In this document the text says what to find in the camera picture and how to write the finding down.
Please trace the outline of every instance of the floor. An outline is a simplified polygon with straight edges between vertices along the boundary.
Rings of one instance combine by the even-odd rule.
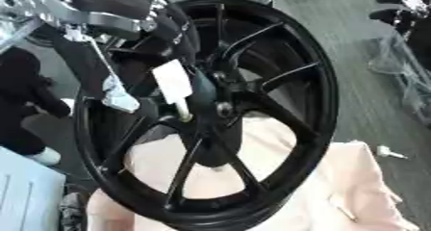
[[[375,40],[390,30],[368,20],[378,7],[373,0],[276,0],[275,7],[303,23],[334,63],[342,92],[335,141],[360,140],[372,147],[385,144],[409,156],[408,161],[379,159],[379,163],[388,184],[405,200],[400,205],[403,214],[422,230],[431,231],[431,131],[400,105],[400,92],[390,77],[368,70],[368,62],[376,55]],[[73,97],[77,83],[58,56],[49,49],[25,47],[41,57],[43,72],[57,80],[55,92]],[[40,116],[28,125],[62,151],[62,170],[88,177],[74,148],[71,120]]]

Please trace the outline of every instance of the wheel spoke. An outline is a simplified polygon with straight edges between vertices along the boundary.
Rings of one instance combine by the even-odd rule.
[[[130,126],[121,141],[112,149],[100,168],[110,173],[117,173],[124,168],[123,161],[127,151],[148,130],[157,126],[158,106],[152,98],[140,100],[140,109],[136,112],[139,118]]]
[[[259,182],[259,180],[253,175],[253,173],[248,169],[244,162],[238,157],[234,150],[223,140],[222,136],[218,133],[216,129],[212,131],[214,136],[214,141],[220,145],[223,153],[229,160],[229,164],[234,168],[237,174],[242,179],[245,189],[249,192],[264,192],[265,187]]]
[[[301,75],[304,72],[307,72],[309,70],[315,69],[318,66],[319,66],[319,63],[312,63],[312,64],[308,64],[308,65],[299,67],[299,68],[294,69],[294,70],[289,70],[289,71],[283,72],[281,74],[278,74],[272,78],[264,80],[262,82],[262,90],[265,92],[271,92],[271,91],[279,88],[283,84],[287,83],[289,80],[294,79],[298,75]]]
[[[262,112],[268,116],[274,117],[284,124],[288,125],[296,134],[299,140],[313,140],[317,133],[313,129],[294,115],[290,110],[281,106],[275,100],[266,94],[249,93],[247,98],[249,103],[246,106],[247,111]]]
[[[223,41],[225,40],[225,23],[224,23],[224,13],[225,7],[224,4],[217,5],[217,15],[216,15],[216,26],[217,26],[217,42],[218,46],[221,46]]]
[[[173,205],[180,204],[181,199],[183,198],[183,189],[186,185],[187,178],[203,151],[201,147],[202,142],[203,139],[200,138],[187,149],[186,156],[181,162],[178,171],[170,184],[169,190],[167,191],[165,208],[170,209]]]
[[[240,40],[232,43],[229,48],[224,52],[222,59],[225,61],[231,61],[232,58],[235,58],[239,55],[239,52],[243,52],[245,49],[250,47],[253,43],[255,43],[259,38],[266,36],[266,34],[272,32],[272,30],[279,28],[284,25],[284,22],[277,22],[271,24],[264,29],[261,29],[251,35],[248,35]]]

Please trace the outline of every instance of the shoe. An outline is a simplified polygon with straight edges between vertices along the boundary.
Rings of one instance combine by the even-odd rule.
[[[73,110],[75,108],[75,100],[72,98],[62,98],[62,101],[69,107],[70,114],[69,116],[73,116]]]
[[[57,165],[62,159],[60,153],[49,147],[45,147],[45,149],[37,155],[27,157],[45,166]]]

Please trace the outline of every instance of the pink cloth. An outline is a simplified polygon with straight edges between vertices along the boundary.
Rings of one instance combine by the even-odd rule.
[[[274,119],[244,121],[240,157],[260,180],[289,156],[294,145],[292,130]],[[166,192],[184,153],[178,136],[169,136],[135,146],[126,164],[140,180]],[[216,197],[240,191],[242,187],[241,179],[230,166],[218,170],[195,166],[185,186],[185,195]],[[317,169],[286,206],[250,230],[419,230],[397,211],[395,205],[399,201],[385,185],[381,169],[364,142],[332,143]],[[89,202],[88,215],[89,231],[173,230],[125,210],[100,190]]]

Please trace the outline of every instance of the screw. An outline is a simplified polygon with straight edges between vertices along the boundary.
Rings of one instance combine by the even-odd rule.
[[[228,102],[221,102],[217,104],[217,112],[218,112],[218,115],[221,117],[230,116],[233,110],[234,110],[234,107],[232,106],[232,104]]]
[[[392,152],[391,149],[385,145],[380,145],[377,147],[377,155],[384,158],[394,157],[399,159],[409,159],[408,157],[402,154]]]
[[[99,167],[98,167],[98,169],[99,169],[99,171],[101,171],[101,172],[107,172],[107,171],[108,171],[108,168],[107,168],[107,167],[99,166]]]
[[[213,76],[218,81],[224,80],[226,78],[226,74],[224,74],[223,72],[215,72]]]

